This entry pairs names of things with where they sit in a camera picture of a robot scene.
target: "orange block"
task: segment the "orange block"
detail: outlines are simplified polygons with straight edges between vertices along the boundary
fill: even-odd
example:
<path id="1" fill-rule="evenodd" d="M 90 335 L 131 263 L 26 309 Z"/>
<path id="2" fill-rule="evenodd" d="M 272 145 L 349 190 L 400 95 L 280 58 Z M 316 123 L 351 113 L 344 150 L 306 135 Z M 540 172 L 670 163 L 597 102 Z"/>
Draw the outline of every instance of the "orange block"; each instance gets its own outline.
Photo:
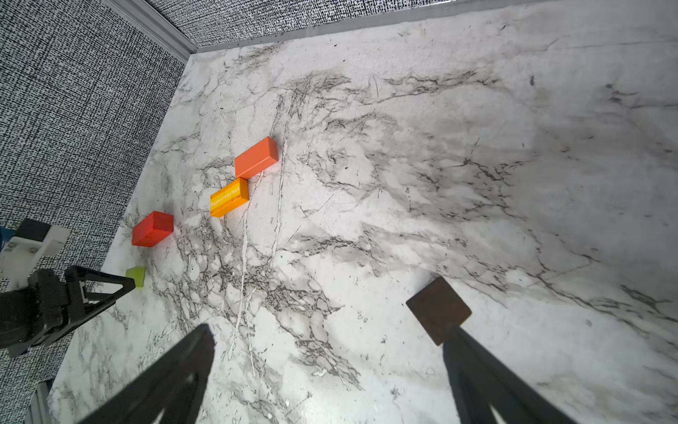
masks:
<path id="1" fill-rule="evenodd" d="M 278 146 L 271 137 L 266 137 L 235 158 L 235 176 L 249 180 L 276 162 Z"/>
<path id="2" fill-rule="evenodd" d="M 210 214 L 221 218 L 225 214 L 250 201 L 247 180 L 237 178 L 231 184 L 210 196 Z"/>

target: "metal frame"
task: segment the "metal frame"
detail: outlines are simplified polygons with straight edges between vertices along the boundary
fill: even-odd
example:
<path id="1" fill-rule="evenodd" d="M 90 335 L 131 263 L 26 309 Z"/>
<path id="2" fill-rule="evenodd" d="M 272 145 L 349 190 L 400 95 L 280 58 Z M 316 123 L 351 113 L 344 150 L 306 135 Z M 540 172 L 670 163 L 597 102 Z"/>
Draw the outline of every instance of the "metal frame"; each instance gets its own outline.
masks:
<path id="1" fill-rule="evenodd" d="M 38 383 L 31 405 L 24 415 L 24 424 L 52 424 L 49 407 L 47 406 L 47 395 L 49 395 L 47 382 Z"/>
<path id="2" fill-rule="evenodd" d="M 146 34 L 167 53 L 188 62 L 196 49 L 174 25 L 144 0 L 103 0 L 114 12 Z"/>
<path id="3" fill-rule="evenodd" d="M 373 28 L 375 26 L 399 24 L 401 22 L 443 18 L 467 12 L 480 12 L 482 10 L 500 9 L 514 5 L 539 3 L 541 1 L 546 0 L 443 0 L 440 3 L 412 9 L 346 19 L 331 24 L 288 31 L 286 33 L 197 48 L 188 37 L 144 0 L 103 0 L 105 4 L 110 6 L 123 19 L 134 25 L 157 45 L 183 63 L 188 62 L 188 58 L 194 53 L 215 52 L 217 50 L 228 50 L 248 45 L 278 43 L 280 41 L 315 37 L 316 35 L 336 34 L 357 29 Z"/>
<path id="4" fill-rule="evenodd" d="M 542 1 L 546 0 L 446 0 L 432 5 L 414 7 L 412 9 L 397 10 L 395 12 L 364 16 L 362 18 L 346 19 L 331 24 L 310 26 L 308 28 L 288 31 L 286 33 L 200 47 L 197 50 L 197 53 L 215 52 L 216 50 L 234 49 L 236 47 L 245 47 L 248 45 L 279 43 L 280 41 L 315 37 L 317 35 L 343 33 L 357 29 L 373 28 L 375 26 L 394 25 L 401 22 L 417 22 L 419 20 L 444 18 L 446 16 L 455 16 L 467 12 L 480 12 L 483 10 L 500 9 L 508 6 L 540 3 Z"/>

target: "wooden block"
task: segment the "wooden block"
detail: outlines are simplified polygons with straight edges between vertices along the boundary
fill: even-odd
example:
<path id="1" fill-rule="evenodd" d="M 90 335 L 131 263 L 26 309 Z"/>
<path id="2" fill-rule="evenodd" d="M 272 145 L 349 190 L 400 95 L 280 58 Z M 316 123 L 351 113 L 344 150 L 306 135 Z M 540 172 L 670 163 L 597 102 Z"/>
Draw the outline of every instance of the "wooden block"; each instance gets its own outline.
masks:
<path id="1" fill-rule="evenodd" d="M 236 178 L 231 184 L 210 197 L 210 214 L 216 218 L 221 218 L 238 206 L 246 204 L 249 200 L 250 192 L 247 189 L 247 180 Z"/>
<path id="2" fill-rule="evenodd" d="M 452 328 L 471 316 L 471 308 L 442 277 L 415 294 L 407 301 L 407 307 L 438 346 Z"/>
<path id="3" fill-rule="evenodd" d="M 162 212 L 151 212 L 132 230 L 132 245 L 152 248 L 174 231 L 174 217 Z"/>
<path id="4" fill-rule="evenodd" d="M 137 288 L 141 288 L 144 286 L 144 278 L 146 277 L 146 268 L 145 267 L 129 268 L 127 271 L 125 271 L 125 276 L 127 278 L 132 278 Z"/>
<path id="5" fill-rule="evenodd" d="M 235 158 L 235 176 L 249 180 L 277 162 L 278 146 L 271 137 L 266 137 Z"/>

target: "red block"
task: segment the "red block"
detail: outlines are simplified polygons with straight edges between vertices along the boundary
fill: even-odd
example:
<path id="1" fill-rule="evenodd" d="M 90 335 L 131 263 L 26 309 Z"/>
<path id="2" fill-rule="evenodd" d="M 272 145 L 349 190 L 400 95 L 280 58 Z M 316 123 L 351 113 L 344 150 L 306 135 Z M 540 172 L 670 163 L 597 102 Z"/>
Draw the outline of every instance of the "red block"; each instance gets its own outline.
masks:
<path id="1" fill-rule="evenodd" d="M 132 245 L 152 248 L 174 231 L 174 217 L 162 212 L 151 212 L 132 230 Z"/>
<path id="2" fill-rule="evenodd" d="M 235 158 L 235 178 L 249 180 L 276 162 L 278 146 L 271 137 L 266 137 Z"/>

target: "blue object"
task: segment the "blue object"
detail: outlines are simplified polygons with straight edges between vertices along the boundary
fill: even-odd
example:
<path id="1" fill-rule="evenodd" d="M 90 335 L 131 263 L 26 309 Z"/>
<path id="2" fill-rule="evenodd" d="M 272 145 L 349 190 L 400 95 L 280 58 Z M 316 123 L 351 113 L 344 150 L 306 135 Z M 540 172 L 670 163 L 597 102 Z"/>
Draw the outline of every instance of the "blue object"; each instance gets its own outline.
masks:
<path id="1" fill-rule="evenodd" d="M 6 243 L 14 236 L 14 230 L 0 227 L 0 250 L 5 248 Z"/>

